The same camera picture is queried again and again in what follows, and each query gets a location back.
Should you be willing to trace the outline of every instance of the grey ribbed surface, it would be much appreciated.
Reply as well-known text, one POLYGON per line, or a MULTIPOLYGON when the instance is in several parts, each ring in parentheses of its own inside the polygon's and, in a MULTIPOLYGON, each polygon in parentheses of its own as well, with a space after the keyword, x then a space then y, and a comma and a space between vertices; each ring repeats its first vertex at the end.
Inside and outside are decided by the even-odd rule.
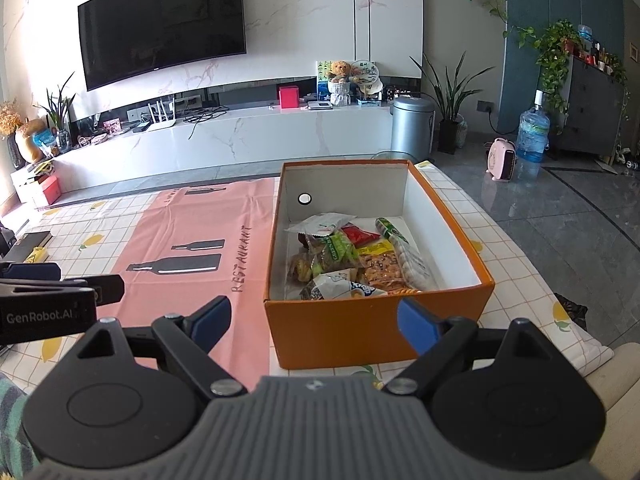
POLYGON ((44 463, 26 480, 603 480, 586 463, 518 474, 450 446, 417 399, 366 378, 263 378, 256 392, 212 402, 170 452, 122 470, 44 463))

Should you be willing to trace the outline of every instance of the gold vase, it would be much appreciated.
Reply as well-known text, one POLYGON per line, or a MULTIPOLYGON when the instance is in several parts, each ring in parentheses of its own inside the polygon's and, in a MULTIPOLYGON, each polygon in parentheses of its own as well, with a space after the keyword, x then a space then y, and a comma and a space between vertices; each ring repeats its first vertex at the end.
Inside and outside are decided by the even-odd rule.
POLYGON ((27 162, 38 162, 44 158, 44 153, 33 141, 33 136, 47 129, 47 125, 42 119, 34 119, 23 124, 15 131, 15 143, 18 145, 20 154, 27 162))

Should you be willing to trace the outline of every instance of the trash can lid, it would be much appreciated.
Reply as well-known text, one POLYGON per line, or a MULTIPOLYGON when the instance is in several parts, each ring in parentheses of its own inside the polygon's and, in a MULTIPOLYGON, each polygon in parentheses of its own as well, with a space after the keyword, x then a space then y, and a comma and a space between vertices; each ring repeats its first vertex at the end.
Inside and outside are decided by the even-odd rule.
POLYGON ((436 105, 430 98, 400 96, 394 99, 394 107, 412 112, 434 112, 436 105))

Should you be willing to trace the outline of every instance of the curved flat-screen tv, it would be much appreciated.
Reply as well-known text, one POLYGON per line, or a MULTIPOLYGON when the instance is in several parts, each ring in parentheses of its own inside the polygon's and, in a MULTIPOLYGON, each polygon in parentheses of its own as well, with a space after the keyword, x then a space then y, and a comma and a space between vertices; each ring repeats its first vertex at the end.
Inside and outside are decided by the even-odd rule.
POLYGON ((87 90, 246 53, 242 0, 89 0, 78 20, 87 90))

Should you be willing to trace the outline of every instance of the green striped fabric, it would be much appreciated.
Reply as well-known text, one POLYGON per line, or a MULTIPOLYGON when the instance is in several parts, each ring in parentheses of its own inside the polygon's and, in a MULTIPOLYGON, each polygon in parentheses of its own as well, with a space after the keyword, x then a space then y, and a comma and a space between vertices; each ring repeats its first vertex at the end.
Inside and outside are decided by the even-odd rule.
POLYGON ((19 480, 38 465, 22 429, 27 395, 0 373, 0 472, 19 480))

